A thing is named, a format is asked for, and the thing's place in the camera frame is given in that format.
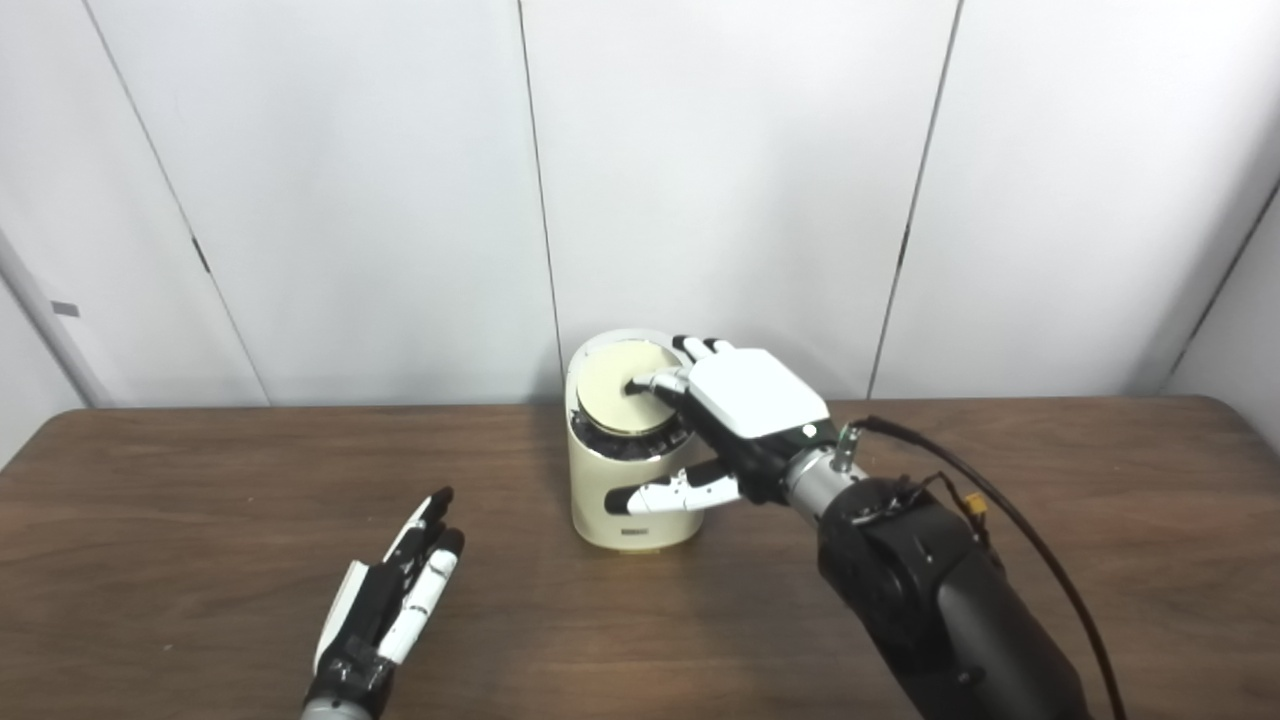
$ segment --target cream-colored container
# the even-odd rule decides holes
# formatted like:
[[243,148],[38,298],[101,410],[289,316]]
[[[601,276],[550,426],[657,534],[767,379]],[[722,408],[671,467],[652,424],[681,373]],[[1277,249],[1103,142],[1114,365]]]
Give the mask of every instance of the cream-colored container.
[[686,363],[671,341],[654,331],[611,331],[586,341],[570,360],[564,423],[573,527],[593,544],[657,550],[689,539],[703,524],[701,512],[604,511],[611,489],[668,477],[705,455],[701,442],[659,400],[622,393],[635,375]]

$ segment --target white backdrop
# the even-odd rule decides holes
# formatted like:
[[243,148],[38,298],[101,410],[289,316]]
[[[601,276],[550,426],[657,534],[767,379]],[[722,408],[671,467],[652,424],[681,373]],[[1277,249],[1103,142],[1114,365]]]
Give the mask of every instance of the white backdrop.
[[1230,404],[1280,450],[1280,202],[1272,201],[1169,391]]
[[526,3],[564,355],[655,327],[763,345],[864,397],[954,15]]
[[0,246],[96,405],[265,402],[78,0],[0,3]]
[[1274,0],[966,4],[874,395],[1155,392],[1277,120]]
[[515,1],[91,5],[271,402],[556,395]]
[[[626,325],[868,391],[954,0],[88,6],[0,4],[0,263],[95,402],[548,398]],[[1153,391],[1280,177],[1280,5],[955,32],[874,395]]]

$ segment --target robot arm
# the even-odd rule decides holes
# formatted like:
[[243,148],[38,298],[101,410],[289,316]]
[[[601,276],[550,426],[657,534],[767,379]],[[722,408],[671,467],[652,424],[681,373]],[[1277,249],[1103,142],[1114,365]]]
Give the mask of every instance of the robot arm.
[[[859,469],[856,424],[837,433],[822,398],[764,350],[689,337],[676,345],[691,365],[637,377],[626,391],[652,392],[675,407],[718,457],[612,491],[607,510],[696,510],[739,496],[788,505],[815,528],[820,574],[861,620],[923,717],[1089,717],[1079,675],[1005,579],[983,518],[960,501],[950,479],[934,477],[952,491],[961,514],[927,489],[934,478],[914,483]],[[1119,693],[1112,706],[1123,719]]]
[[347,568],[316,646],[302,720],[378,720],[392,679],[435,610],[465,538],[442,519],[453,500],[428,497],[376,565]]

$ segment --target wooden table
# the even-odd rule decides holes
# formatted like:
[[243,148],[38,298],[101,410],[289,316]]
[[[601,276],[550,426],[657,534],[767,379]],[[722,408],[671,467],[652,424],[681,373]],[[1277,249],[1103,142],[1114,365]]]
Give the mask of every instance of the wooden table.
[[[1089,601],[1133,717],[1280,717],[1280,462],[1203,398],[844,402],[1006,489]],[[296,716],[348,560],[453,484],[467,552],[390,719],[910,719],[778,507],[620,556],[570,525],[557,407],[76,411],[0,474],[0,715]],[[868,441],[868,470],[923,456]],[[1015,587],[1108,717],[1061,592]]]

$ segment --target lid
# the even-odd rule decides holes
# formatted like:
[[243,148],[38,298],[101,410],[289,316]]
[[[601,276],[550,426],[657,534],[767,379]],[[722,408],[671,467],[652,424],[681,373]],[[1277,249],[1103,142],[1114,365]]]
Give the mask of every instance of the lid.
[[643,434],[662,425],[675,410],[649,393],[623,395],[627,380],[680,365],[667,348],[628,340],[593,350],[577,374],[577,402],[591,421],[611,433]]

